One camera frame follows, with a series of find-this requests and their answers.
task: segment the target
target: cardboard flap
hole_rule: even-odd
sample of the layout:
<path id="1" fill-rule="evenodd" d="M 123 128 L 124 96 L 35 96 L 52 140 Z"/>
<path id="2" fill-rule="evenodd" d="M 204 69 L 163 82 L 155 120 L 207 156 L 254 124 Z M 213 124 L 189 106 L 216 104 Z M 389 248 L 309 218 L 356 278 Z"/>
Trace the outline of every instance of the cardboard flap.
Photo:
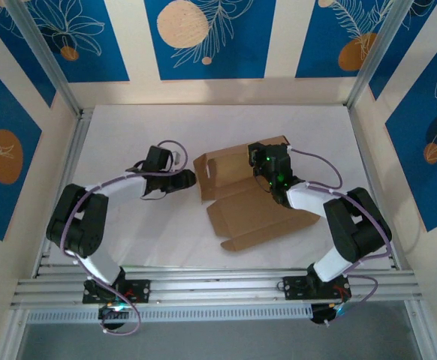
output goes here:
<path id="1" fill-rule="evenodd" d="M 288 144 L 285 136 L 258 141 L 265 145 Z M 222 199 L 257 186 L 249 166 L 248 144 L 207 152 L 194 160 L 202 200 Z"/>
<path id="2" fill-rule="evenodd" d="M 215 201 L 207 212 L 215 234 L 231 238 L 222 243 L 229 251 L 249 248 L 301 230 L 320 218 L 308 211 L 277 204 L 257 183 L 251 190 Z"/>
<path id="3" fill-rule="evenodd" d="M 206 154 L 194 160 L 195 176 L 197 176 L 197 186 L 202 200 L 213 200 L 215 199 L 215 186 L 206 173 L 206 162 Z"/>
<path id="4" fill-rule="evenodd" d="M 263 229 L 257 229 L 247 234 L 231 238 L 220 244 L 227 251 L 241 251 L 252 246 L 268 242 L 279 236 L 297 232 L 315 224 L 320 216 L 304 210 L 297 210 L 300 214 L 285 219 Z"/>
<path id="5" fill-rule="evenodd" d="M 209 215 L 210 222 L 213 226 L 213 231 L 217 236 L 230 237 L 230 231 L 228 229 L 227 222 L 225 221 L 222 209 L 216 205 L 217 202 L 206 208 L 206 212 Z"/>

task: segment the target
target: gray floor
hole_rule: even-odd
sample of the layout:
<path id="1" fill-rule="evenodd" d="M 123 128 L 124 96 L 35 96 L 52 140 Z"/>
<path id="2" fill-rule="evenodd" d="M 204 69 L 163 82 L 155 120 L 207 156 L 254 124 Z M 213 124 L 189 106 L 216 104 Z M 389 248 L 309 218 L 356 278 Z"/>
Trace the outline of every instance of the gray floor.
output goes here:
<path id="1" fill-rule="evenodd" d="M 29 325 L 21 360 L 420 359 L 402 303 L 369 303 L 329 328 L 309 320 L 145 323 L 113 337 L 98 325 Z"/>

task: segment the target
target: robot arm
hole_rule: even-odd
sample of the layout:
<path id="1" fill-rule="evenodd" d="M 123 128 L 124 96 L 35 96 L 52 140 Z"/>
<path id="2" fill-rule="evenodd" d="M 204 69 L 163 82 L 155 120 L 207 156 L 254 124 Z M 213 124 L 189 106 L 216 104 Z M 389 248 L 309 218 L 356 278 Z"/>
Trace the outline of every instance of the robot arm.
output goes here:
<path id="1" fill-rule="evenodd" d="M 125 171 L 125 177 L 129 175 L 133 177 L 109 184 L 94 192 L 82 204 L 65 238 L 64 250 L 67 254 L 79 257 L 86 269 L 105 284 L 113 287 L 123 287 L 125 284 L 124 293 L 128 291 L 127 287 L 133 284 L 125 283 L 125 273 L 122 268 L 113 261 L 103 247 L 100 247 L 107 212 L 155 190 L 168 194 L 195 184 L 195 174 L 188 169 L 169 176 L 150 175 L 150 173 L 163 172 L 169 161 L 178 163 L 179 160 L 174 159 L 172 152 L 165 148 L 150 147 L 149 154 L 144 161 Z M 51 242 L 60 247 L 62 233 L 72 210 L 83 195 L 94 187 L 95 185 L 81 187 L 76 184 L 65 187 L 47 226 L 47 238 Z M 85 287 L 94 293 L 97 292 L 96 283 L 91 279 L 86 281 Z M 104 291 L 100 291 L 99 297 L 113 299 L 111 294 L 108 294 L 110 295 L 108 297 Z"/>
<path id="2" fill-rule="evenodd" d="M 384 245 L 380 233 L 358 208 L 332 192 L 318 192 L 309 183 L 294 176 L 290 146 L 249 145 L 249 164 L 254 176 L 263 176 L 270 184 L 274 200 L 291 209 L 302 209 L 327 219 L 334 247 L 309 267 L 309 276 L 319 283 L 339 277 L 352 264 Z M 367 190 L 357 187 L 347 196 L 360 204 L 391 239 L 390 228 Z"/>

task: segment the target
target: robotic arm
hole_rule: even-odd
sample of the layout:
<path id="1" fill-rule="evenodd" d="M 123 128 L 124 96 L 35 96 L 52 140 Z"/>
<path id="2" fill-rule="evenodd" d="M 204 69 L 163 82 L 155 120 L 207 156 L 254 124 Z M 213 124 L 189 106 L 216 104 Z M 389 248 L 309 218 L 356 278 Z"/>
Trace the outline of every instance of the robotic arm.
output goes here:
<path id="1" fill-rule="evenodd" d="M 278 204 L 307 210 L 326 218 L 334 247 L 308 267 L 306 277 L 284 278 L 284 284 L 299 289 L 287 292 L 286 298 L 335 299 L 335 288 L 348 287 L 347 279 L 342 274 L 356 261 L 378 250 L 384 240 L 372 222 L 349 201 L 337 198 L 328 190 L 313 190 L 309 183 L 296 177 L 291 169 L 290 150 L 286 144 L 268 146 L 257 142 L 249 145 L 249 164 L 254 176 L 263 176 L 269 182 L 270 192 Z M 47 238 L 66 254 L 75 257 L 89 273 L 84 283 L 83 303 L 105 304 L 106 310 L 114 309 L 113 304 L 117 302 L 122 304 L 120 299 L 127 299 L 131 304 L 148 302 L 149 281 L 125 279 L 124 270 L 100 245 L 109 209 L 142 198 L 152 191 L 168 194 L 196 183 L 191 170 L 165 170 L 169 162 L 170 169 L 172 163 L 179 163 L 179 155 L 174 157 L 170 150 L 152 146 L 146 159 L 127 169 L 119 181 L 108 181 L 93 193 L 89 191 L 96 189 L 96 186 L 70 184 L 63 190 L 47 226 Z M 366 209 L 390 239 L 390 229 L 367 191 L 359 187 L 347 194 L 352 201 Z M 74 208 L 78 207 L 78 203 L 81 205 L 75 214 Z M 69 220 L 70 227 L 62 241 Z M 346 297 L 341 296 L 342 302 L 346 302 L 350 296 L 350 293 Z"/>
<path id="2" fill-rule="evenodd" d="M 195 184 L 195 174 L 189 169 L 167 175 L 164 170 L 169 162 L 171 168 L 171 162 L 179 162 L 179 155 L 174 157 L 170 150 L 151 146 L 145 160 L 125 171 L 125 177 L 131 177 L 109 184 L 89 196 L 71 221 L 62 249 L 65 253 L 78 257 L 93 277 L 126 295 L 132 302 L 147 302 L 143 300 L 147 300 L 148 295 L 143 295 L 143 289 L 138 291 L 144 286 L 143 280 L 126 280 L 123 269 L 100 247 L 107 211 L 129 200 L 142 198 L 152 191 L 159 190 L 168 194 Z M 94 187 L 70 184 L 63 190 L 47 226 L 47 238 L 58 247 L 62 245 L 65 224 L 74 207 Z M 116 300 L 115 294 L 99 285 L 92 278 L 84 283 L 84 302 L 108 303 Z"/>
<path id="3" fill-rule="evenodd" d="M 367 190 L 357 187 L 338 197 L 330 189 L 311 186 L 296 177 L 291 170 L 290 150 L 287 144 L 256 142 L 249 145 L 249 165 L 254 176 L 263 176 L 269 182 L 270 193 L 278 204 L 327 219 L 334 246 L 308 267 L 305 279 L 295 279 L 294 285 L 301 288 L 296 299 L 331 299 L 333 289 L 346 284 L 342 274 L 381 248 L 384 236 L 390 241 L 391 231 Z"/>

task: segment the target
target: cable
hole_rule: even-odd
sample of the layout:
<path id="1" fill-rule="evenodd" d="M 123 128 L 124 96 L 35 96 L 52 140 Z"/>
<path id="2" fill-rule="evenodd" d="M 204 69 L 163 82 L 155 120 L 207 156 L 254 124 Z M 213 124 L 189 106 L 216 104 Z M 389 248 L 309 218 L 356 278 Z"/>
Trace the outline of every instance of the cable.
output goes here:
<path id="1" fill-rule="evenodd" d="M 340 193 L 338 191 L 330 192 L 328 189 L 324 189 L 322 187 L 317 187 L 317 186 L 309 186 L 309 189 L 314 190 L 314 191 L 318 191 L 321 193 L 332 194 L 332 195 L 335 195 L 336 197 L 341 197 L 341 198 L 347 200 L 348 202 L 350 202 L 350 204 L 352 204 L 354 207 L 359 209 L 359 211 L 362 213 L 362 215 L 364 215 L 370 221 L 370 223 L 375 227 L 377 232 L 382 237 L 382 240 L 384 240 L 385 247 L 387 248 L 387 250 L 384 253 L 380 253 L 378 255 L 365 256 L 362 259 L 360 259 L 359 261 L 357 261 L 356 263 L 352 264 L 349 268 L 347 268 L 344 271 L 344 273 L 351 272 L 356 267 L 358 267 L 363 261 L 372 260 L 372 259 L 380 259 L 382 257 L 388 257 L 392 254 L 392 247 L 390 246 L 390 240 L 387 237 L 387 234 L 385 233 L 384 229 L 382 229 L 382 226 L 377 222 L 377 220 L 374 219 L 374 217 L 366 209 L 364 209 L 361 204 L 359 204 L 357 201 L 352 199 L 349 195 L 345 195 L 344 193 Z"/>
<path id="2" fill-rule="evenodd" d="M 141 197 L 140 200 L 145 200 L 145 201 L 157 201 L 157 200 L 162 200 L 163 198 L 165 198 L 167 196 L 167 193 L 164 194 L 164 196 L 160 196 L 160 197 Z"/>
<path id="3" fill-rule="evenodd" d="M 279 282 L 276 284 L 276 289 L 277 289 L 278 291 L 280 291 L 281 293 L 283 293 L 283 292 L 285 291 L 284 281 L 283 281 L 283 280 L 279 281 Z"/>
<path id="4" fill-rule="evenodd" d="M 258 186 L 260 186 L 263 191 L 265 191 L 266 193 L 270 193 L 269 190 L 267 190 L 265 187 L 262 186 L 261 182 L 258 180 L 258 176 L 254 175 L 254 179 L 257 182 Z"/>
<path id="5" fill-rule="evenodd" d="M 344 270 L 343 274 L 348 275 L 351 278 L 362 278 L 362 279 L 367 279 L 367 280 L 371 280 L 374 283 L 374 287 L 372 288 L 372 290 L 370 291 L 369 294 L 367 294 L 365 297 L 363 297 L 359 303 L 357 305 L 354 306 L 354 308 L 360 304 L 363 304 L 364 302 L 366 302 L 368 299 L 370 299 L 370 297 L 372 297 L 375 292 L 378 289 L 378 281 L 371 277 L 371 276 L 366 276 L 366 275 L 354 275 L 354 274 L 348 274 L 349 272 L 351 272 L 352 270 L 354 270 L 356 267 L 358 267 L 362 262 L 367 261 L 367 260 L 373 260 L 373 259 L 380 259 L 382 257 L 389 257 L 392 254 L 392 247 L 390 245 L 390 240 L 387 237 L 387 234 L 385 233 L 384 229 L 382 229 L 382 226 L 377 222 L 376 219 L 374 219 L 374 217 L 364 208 L 362 207 L 361 204 L 359 204 L 357 201 L 355 201 L 354 199 L 352 199 L 349 195 L 346 195 L 344 193 L 340 193 L 338 191 L 333 191 L 333 190 L 338 190 L 342 187 L 343 185 L 343 180 L 342 180 L 342 176 L 340 175 L 340 172 L 338 171 L 338 169 L 326 158 L 317 155 L 317 154 L 311 154 L 308 152 L 304 152 L 304 151 L 300 151 L 300 150 L 295 150 L 295 149 L 291 149 L 291 151 L 296 152 L 298 154 L 302 154 L 302 155 L 306 155 L 306 156 L 311 156 L 317 159 L 322 160 L 323 162 L 325 162 L 326 164 L 328 164 L 332 170 L 335 172 L 335 174 L 337 174 L 337 177 L 339 178 L 339 186 L 338 187 L 333 187 L 333 186 L 328 186 L 326 184 L 323 184 L 319 181 L 309 181 L 309 184 L 307 187 L 311 190 L 314 191 L 318 191 L 321 193 L 325 193 L 325 194 L 332 194 L 336 197 L 341 197 L 343 199 L 345 199 L 346 201 L 348 201 L 350 204 L 352 204 L 354 207 L 356 207 L 357 209 L 359 209 L 359 211 L 362 213 L 363 216 L 365 216 L 370 223 L 375 227 L 375 229 L 378 231 L 378 233 L 380 234 L 380 236 L 382 237 L 382 239 L 384 240 L 384 244 L 386 247 L 386 251 L 384 253 L 380 253 L 377 255 L 369 255 L 369 256 L 365 256 L 364 258 L 360 259 L 359 261 L 355 262 L 354 264 L 352 264 L 351 266 L 349 266 L 346 270 Z"/>
<path id="6" fill-rule="evenodd" d="M 140 160 L 138 163 L 136 163 L 136 164 L 134 165 L 134 168 L 138 169 L 138 167 L 139 167 L 140 165 L 143 165 L 144 162 L 145 162 L 145 160 Z"/>
<path id="7" fill-rule="evenodd" d="M 349 293 L 345 288 L 343 288 L 343 287 L 340 287 L 340 286 L 334 285 L 334 286 L 333 286 L 333 289 L 335 289 L 335 290 L 337 290 L 337 291 L 339 292 L 341 303 L 344 302 L 344 298 L 345 298 L 345 297 L 347 297 L 347 298 L 350 298 L 350 297 L 351 297 L 351 294 L 350 294 L 350 293 Z"/>
<path id="8" fill-rule="evenodd" d="M 324 183 L 322 183 L 322 182 L 319 182 L 319 181 L 309 181 L 309 183 L 310 184 L 314 184 L 314 185 L 319 185 L 319 186 L 323 186 L 323 187 L 325 187 L 325 188 L 329 188 L 329 189 L 334 189 L 334 190 L 338 190 L 338 189 L 340 189 L 342 186 L 343 186 L 343 184 L 344 184 L 344 181 L 342 180 L 342 176 L 340 175 L 340 172 L 338 171 L 338 169 L 329 161 L 329 160 L 327 160 L 325 157 L 322 157 L 322 156 L 320 156 L 320 155 L 317 155 L 317 154 L 312 154 L 312 153 L 310 153 L 310 152 L 304 152 L 304 151 L 301 151 L 301 150 L 296 150 L 296 149 L 291 149 L 291 151 L 293 151 L 293 152 L 296 152 L 296 153 L 298 153 L 298 154 L 301 154 L 301 155 L 305 155 L 305 156 L 311 156 L 311 157 L 314 157 L 314 158 L 316 158 L 316 159 L 319 159 L 319 160 L 322 160 L 323 162 L 325 162 L 329 167 L 331 167 L 332 168 L 332 170 L 335 172 L 335 174 L 337 174 L 337 178 L 339 178 L 339 186 L 330 186 L 330 185 L 327 185 L 327 184 L 324 184 Z"/>
<path id="9" fill-rule="evenodd" d="M 103 184 L 97 185 L 95 187 L 93 187 L 92 189 L 90 189 L 89 191 L 87 191 L 81 198 L 80 200 L 78 200 L 77 204 L 75 204 L 75 207 L 72 209 L 70 216 L 67 219 L 67 222 L 65 223 L 65 227 L 63 229 L 63 233 L 62 233 L 62 237 L 60 238 L 60 251 L 67 257 L 70 257 L 72 259 L 74 259 L 74 261 L 77 262 L 78 265 L 80 265 L 80 267 L 84 270 L 84 272 L 88 275 L 89 278 L 93 279 L 98 285 L 100 285 L 102 288 L 104 288 L 105 290 L 110 291 L 112 294 L 114 294 L 115 296 L 117 296 L 119 299 L 123 300 L 124 303 L 126 303 L 128 306 L 130 306 L 132 308 L 132 310 L 137 314 L 138 317 L 138 322 L 137 325 L 135 326 L 134 329 L 127 331 L 127 332 L 114 332 L 114 331 L 109 331 L 108 329 L 105 328 L 104 322 L 105 322 L 105 318 L 102 319 L 102 322 L 100 324 L 100 326 L 102 327 L 102 329 L 104 330 L 104 333 L 106 334 L 110 334 L 110 335 L 115 335 L 115 336 L 127 336 L 127 335 L 132 335 L 133 333 L 137 332 L 137 330 L 140 328 L 141 323 L 142 323 L 142 319 L 140 317 L 140 312 L 138 311 L 137 307 L 130 301 L 128 300 L 128 298 L 124 295 L 122 295 L 120 292 L 118 292 L 117 290 L 115 290 L 114 288 L 112 288 L 112 286 L 108 285 L 107 283 L 105 283 L 104 281 L 102 281 L 102 279 L 96 277 L 95 275 L 93 275 L 90 270 L 87 269 L 87 267 L 83 264 L 83 262 L 81 261 L 80 257 L 76 254 L 70 255 L 69 253 L 66 252 L 65 250 L 65 240 L 67 238 L 67 234 L 68 234 L 68 230 L 70 229 L 71 223 L 75 217 L 75 215 L 78 213 L 78 209 L 82 206 L 82 204 L 96 191 L 105 188 L 107 186 L 110 186 L 112 184 L 115 184 L 117 182 L 120 182 L 122 180 L 126 180 L 126 179 L 131 179 L 131 178 L 137 178 L 137 177 L 141 177 L 141 176 L 172 176 L 175 175 L 177 173 L 180 173 L 182 170 L 185 169 L 185 167 L 187 166 L 188 163 L 188 153 L 187 150 L 185 149 L 185 147 L 180 144 L 179 142 L 175 141 L 175 140 L 164 140 L 161 141 L 158 146 L 165 144 L 165 143 L 173 143 L 178 145 L 184 152 L 185 155 L 185 160 L 183 165 L 175 171 L 171 171 L 171 172 L 142 172 L 140 174 L 135 174 L 135 173 L 131 173 L 130 175 L 122 175 L 119 176 L 118 178 L 113 178 L 109 181 L 104 182 Z"/>

